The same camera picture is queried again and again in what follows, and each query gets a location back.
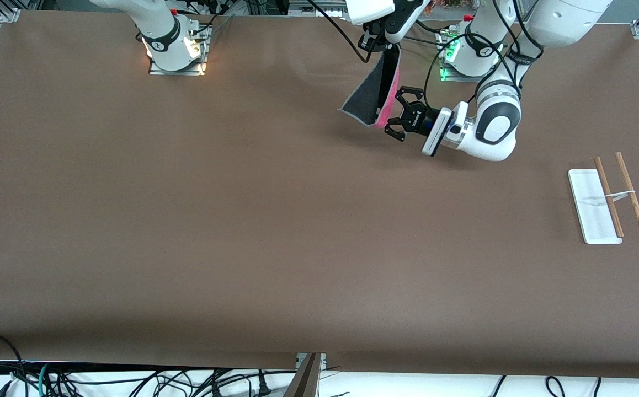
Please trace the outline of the red towel with grey trim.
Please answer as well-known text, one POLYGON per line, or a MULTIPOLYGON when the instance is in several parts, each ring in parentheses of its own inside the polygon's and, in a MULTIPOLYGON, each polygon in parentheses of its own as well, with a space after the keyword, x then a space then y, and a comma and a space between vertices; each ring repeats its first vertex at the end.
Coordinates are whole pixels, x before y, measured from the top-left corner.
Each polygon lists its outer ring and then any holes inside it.
POLYGON ((385 128, 392 116, 393 101, 400 85, 400 66, 395 71, 384 71, 382 66, 381 55, 374 68, 339 109, 370 128, 385 128))

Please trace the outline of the grey power strip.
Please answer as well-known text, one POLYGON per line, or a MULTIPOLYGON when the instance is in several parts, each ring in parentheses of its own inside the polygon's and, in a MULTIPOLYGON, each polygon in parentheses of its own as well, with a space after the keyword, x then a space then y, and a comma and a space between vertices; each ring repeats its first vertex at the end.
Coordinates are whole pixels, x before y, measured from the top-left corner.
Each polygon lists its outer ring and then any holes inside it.
POLYGON ((319 6, 330 17, 348 18, 347 2, 345 0, 287 0, 287 15, 322 16, 322 13, 313 4, 319 6))

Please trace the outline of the white rectangular tray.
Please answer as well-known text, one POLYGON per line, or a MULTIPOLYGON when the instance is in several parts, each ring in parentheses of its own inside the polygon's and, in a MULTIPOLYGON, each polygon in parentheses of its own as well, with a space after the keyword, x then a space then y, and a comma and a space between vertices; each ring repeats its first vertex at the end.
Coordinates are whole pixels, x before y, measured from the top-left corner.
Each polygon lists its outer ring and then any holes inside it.
POLYGON ((615 153, 615 160, 625 184, 625 189, 618 192, 611 189, 600 157, 594 157, 594 168, 567 171, 570 191, 585 244, 622 243, 625 233, 616 208, 616 203, 622 199, 630 200, 639 228, 637 191, 621 152, 615 153))

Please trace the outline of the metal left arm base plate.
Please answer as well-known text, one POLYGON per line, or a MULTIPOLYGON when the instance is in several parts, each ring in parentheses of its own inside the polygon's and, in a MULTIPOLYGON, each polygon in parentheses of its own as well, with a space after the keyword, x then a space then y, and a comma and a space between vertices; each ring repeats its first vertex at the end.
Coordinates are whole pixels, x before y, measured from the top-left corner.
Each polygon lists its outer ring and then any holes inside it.
POLYGON ((476 83, 493 70, 499 56, 489 45, 478 44, 474 50, 466 38, 456 36, 440 36, 439 43, 446 44, 440 55, 440 78, 442 81, 476 83))

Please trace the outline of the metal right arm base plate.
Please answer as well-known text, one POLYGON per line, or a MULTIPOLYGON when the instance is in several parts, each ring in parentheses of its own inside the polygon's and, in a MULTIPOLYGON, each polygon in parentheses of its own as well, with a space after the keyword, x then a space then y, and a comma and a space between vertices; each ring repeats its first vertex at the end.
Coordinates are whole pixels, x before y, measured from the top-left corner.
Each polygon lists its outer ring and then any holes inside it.
POLYGON ((148 73, 158 76, 204 75, 212 33, 212 25, 201 25, 198 30, 181 33, 166 52, 157 52, 145 44, 150 58, 148 73))

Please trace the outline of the brown post with metal bracket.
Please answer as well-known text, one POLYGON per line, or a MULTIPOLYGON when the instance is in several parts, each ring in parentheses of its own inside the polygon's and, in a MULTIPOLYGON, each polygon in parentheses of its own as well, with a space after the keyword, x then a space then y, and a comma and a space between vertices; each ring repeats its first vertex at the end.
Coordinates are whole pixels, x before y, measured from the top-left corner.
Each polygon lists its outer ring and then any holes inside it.
POLYGON ((325 353, 298 352, 295 356, 297 371, 283 397, 318 397, 320 374, 327 369, 325 353))

